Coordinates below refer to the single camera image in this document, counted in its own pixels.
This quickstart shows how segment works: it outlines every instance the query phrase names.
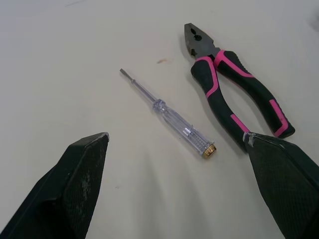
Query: screwdriver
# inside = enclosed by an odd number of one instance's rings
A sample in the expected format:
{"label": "screwdriver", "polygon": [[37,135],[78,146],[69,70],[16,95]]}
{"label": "screwdriver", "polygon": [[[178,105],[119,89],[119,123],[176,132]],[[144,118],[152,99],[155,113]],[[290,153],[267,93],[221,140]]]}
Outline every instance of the screwdriver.
{"label": "screwdriver", "polygon": [[213,141],[208,140],[200,132],[194,129],[191,124],[184,120],[173,109],[168,107],[163,100],[156,99],[123,69],[121,69],[120,72],[129,78],[131,83],[148,99],[153,106],[153,110],[160,114],[165,122],[173,127],[203,158],[208,159],[212,153],[216,151]]}

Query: pliers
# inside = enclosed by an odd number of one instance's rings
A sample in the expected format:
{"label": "pliers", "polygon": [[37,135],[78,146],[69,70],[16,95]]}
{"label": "pliers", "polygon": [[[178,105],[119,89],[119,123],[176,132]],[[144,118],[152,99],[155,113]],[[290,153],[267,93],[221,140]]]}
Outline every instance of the pliers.
{"label": "pliers", "polygon": [[185,24],[186,47],[196,61],[191,74],[205,91],[210,108],[218,121],[246,150],[243,135],[249,129],[232,112],[220,91],[216,70],[239,85],[258,106],[274,136],[285,138],[295,132],[270,91],[242,65],[232,51],[215,47],[214,40],[192,23]]}

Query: brass end cap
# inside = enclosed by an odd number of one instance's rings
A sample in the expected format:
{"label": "brass end cap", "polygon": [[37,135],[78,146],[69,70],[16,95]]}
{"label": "brass end cap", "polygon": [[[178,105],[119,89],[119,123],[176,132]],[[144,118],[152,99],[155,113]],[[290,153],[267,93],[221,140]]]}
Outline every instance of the brass end cap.
{"label": "brass end cap", "polygon": [[203,158],[204,159],[208,159],[212,154],[213,152],[216,151],[216,147],[214,144],[211,144],[206,150],[205,152],[203,153]]}

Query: pliers jaw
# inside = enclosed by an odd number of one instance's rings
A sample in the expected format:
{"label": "pliers jaw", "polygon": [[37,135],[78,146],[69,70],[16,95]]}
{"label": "pliers jaw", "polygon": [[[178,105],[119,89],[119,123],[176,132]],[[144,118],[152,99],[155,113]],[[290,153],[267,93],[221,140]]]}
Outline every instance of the pliers jaw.
{"label": "pliers jaw", "polygon": [[187,50],[195,59],[208,55],[216,57],[220,51],[214,40],[192,23],[184,25],[184,34]]}

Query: pliers handle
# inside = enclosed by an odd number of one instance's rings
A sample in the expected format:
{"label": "pliers handle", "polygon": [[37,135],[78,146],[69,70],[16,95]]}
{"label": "pliers handle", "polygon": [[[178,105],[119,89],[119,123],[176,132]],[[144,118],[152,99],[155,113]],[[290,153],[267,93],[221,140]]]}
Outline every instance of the pliers handle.
{"label": "pliers handle", "polygon": [[243,135],[245,132],[249,132],[249,129],[225,102],[219,88],[216,70],[247,92],[258,106],[276,137],[285,138],[295,132],[275,97],[244,68],[234,52],[220,50],[216,57],[210,55],[197,58],[191,69],[193,77],[205,91],[208,103],[218,121],[244,151],[247,151],[247,149],[243,142]]}

